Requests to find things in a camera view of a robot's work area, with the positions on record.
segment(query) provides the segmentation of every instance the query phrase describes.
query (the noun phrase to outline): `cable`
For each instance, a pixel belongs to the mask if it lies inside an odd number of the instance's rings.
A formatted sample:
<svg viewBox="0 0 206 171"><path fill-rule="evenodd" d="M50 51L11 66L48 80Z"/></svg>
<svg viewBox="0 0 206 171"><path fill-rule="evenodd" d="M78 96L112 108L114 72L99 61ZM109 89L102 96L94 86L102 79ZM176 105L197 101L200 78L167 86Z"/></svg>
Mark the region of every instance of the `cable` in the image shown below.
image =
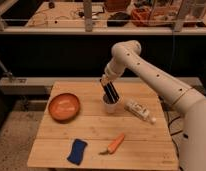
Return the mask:
<svg viewBox="0 0 206 171"><path fill-rule="evenodd" d="M172 55L171 55L171 60L169 65L169 73L171 72L173 61L175 59L175 55L176 55L175 50L176 50L176 39L174 35L174 29L172 29Z"/></svg>
<svg viewBox="0 0 206 171"><path fill-rule="evenodd" d="M175 146L175 149L176 149L176 155L177 155L177 157L179 158L179 148L178 148L178 145L177 145L176 141L174 141L173 138L172 138L172 141L173 141L174 146Z"/></svg>
<svg viewBox="0 0 206 171"><path fill-rule="evenodd" d="M178 120L178 119L181 119L181 117L178 116L178 117L172 119L172 120L168 123L168 128L170 128L171 124L172 124L174 121Z"/></svg>
<svg viewBox="0 0 206 171"><path fill-rule="evenodd" d="M171 133L171 136L177 135L177 134L179 134L179 133L181 133L181 132L182 132L182 130L176 131L176 132L174 132L174 133Z"/></svg>

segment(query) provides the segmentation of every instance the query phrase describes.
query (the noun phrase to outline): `wooden bowl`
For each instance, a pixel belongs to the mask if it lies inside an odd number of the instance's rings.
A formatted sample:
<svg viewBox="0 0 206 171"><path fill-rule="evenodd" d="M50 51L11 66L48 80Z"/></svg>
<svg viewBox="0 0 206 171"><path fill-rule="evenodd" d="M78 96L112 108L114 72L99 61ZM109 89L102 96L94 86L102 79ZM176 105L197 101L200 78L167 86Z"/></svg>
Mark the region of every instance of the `wooden bowl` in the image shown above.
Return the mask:
<svg viewBox="0 0 206 171"><path fill-rule="evenodd" d="M55 96L48 106L49 114L57 121L65 121L73 118L79 112L79 109L79 99L71 93L63 93Z"/></svg>

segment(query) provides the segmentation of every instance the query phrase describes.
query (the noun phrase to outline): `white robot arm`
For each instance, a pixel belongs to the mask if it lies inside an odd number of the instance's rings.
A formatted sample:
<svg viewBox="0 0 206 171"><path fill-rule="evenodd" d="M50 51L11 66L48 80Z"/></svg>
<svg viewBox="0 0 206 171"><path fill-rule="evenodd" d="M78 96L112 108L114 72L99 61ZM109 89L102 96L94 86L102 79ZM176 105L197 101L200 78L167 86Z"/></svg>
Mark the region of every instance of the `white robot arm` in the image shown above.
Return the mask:
<svg viewBox="0 0 206 171"><path fill-rule="evenodd" d="M206 97L186 83L143 60L141 45L127 41L112 47L113 58L105 68L101 82L106 85L130 69L176 111L185 116L179 153L183 171L206 171Z"/></svg>

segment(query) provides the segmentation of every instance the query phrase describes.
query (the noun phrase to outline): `floor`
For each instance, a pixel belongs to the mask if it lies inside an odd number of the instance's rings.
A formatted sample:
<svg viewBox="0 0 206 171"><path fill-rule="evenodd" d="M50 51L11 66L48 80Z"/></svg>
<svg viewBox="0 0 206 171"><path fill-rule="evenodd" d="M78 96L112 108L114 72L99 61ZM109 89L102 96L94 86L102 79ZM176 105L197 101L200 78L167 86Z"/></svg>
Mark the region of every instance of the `floor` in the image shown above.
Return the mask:
<svg viewBox="0 0 206 171"><path fill-rule="evenodd" d="M46 101L29 101L26 105L23 102L16 102L0 130L0 171L48 171L44 168L28 168L26 165ZM165 103L162 102L162 104L169 123L177 118L170 124L170 132L175 133L182 130L183 119ZM181 133L173 135L172 138L179 150Z"/></svg>

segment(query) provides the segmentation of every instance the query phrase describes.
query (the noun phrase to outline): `wooden tabletop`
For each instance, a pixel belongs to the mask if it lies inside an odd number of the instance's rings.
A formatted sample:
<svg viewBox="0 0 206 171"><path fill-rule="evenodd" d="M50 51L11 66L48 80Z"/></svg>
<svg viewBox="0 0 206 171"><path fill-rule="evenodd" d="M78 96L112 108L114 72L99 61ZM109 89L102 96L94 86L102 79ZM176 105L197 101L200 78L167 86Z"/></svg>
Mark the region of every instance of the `wooden tabletop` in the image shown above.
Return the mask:
<svg viewBox="0 0 206 171"><path fill-rule="evenodd" d="M103 89L99 82L56 82L50 99L61 93L75 94L81 103L79 114L67 123L54 121L44 112L34 141L29 167L178 170L178 159L168 132L167 123L155 92L143 83L115 82L120 101L114 114L104 110ZM133 99L156 117L154 125L144 122L124 109L124 102ZM125 140L112 155L99 155L120 133ZM77 166L66 158L73 141L88 143L82 163Z"/></svg>
<svg viewBox="0 0 206 171"><path fill-rule="evenodd" d="M95 2L92 6L94 5L104 7L102 2ZM78 15L79 11L83 11L82 2L55 2L55 8L51 9L48 7L48 2L43 2L35 14L30 18L26 27L84 28L84 19ZM96 28L107 27L107 20L113 14L115 14L115 12L107 12L104 9L104 13L98 14L99 18L93 20L93 26ZM129 22L124 27L136 26Z"/></svg>

